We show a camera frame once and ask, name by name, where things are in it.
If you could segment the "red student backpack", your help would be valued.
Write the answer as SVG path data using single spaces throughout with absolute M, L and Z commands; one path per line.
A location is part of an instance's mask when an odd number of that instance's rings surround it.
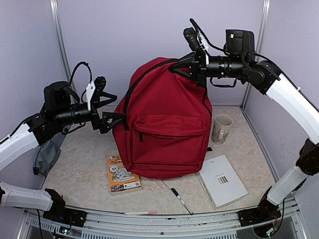
M 202 169 L 210 139 L 212 105 L 207 89 L 169 70 L 177 59 L 156 58 L 131 76 L 113 128 L 124 167 L 150 179 Z

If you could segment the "white book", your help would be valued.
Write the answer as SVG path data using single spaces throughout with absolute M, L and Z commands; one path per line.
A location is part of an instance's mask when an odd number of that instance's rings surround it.
M 215 210 L 248 195 L 225 155 L 205 160 L 197 176 Z

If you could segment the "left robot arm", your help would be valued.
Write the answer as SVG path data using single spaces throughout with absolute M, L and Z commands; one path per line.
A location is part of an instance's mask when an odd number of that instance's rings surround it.
M 101 134 L 109 132 L 124 121 L 125 113 L 103 112 L 98 109 L 114 102 L 116 95 L 103 91 L 106 79 L 98 77 L 90 82 L 86 94 L 88 100 L 80 102 L 70 83 L 58 81 L 44 88 L 44 104 L 39 113 L 24 119 L 17 128 L 0 142 L 0 168 L 4 169 L 25 153 L 43 146 L 64 128 L 73 124 L 83 127 L 91 122 Z M 82 227 L 86 212 L 65 206 L 65 201 L 53 189 L 32 190 L 0 183 L 1 207 L 27 208 L 43 211 L 46 219 Z

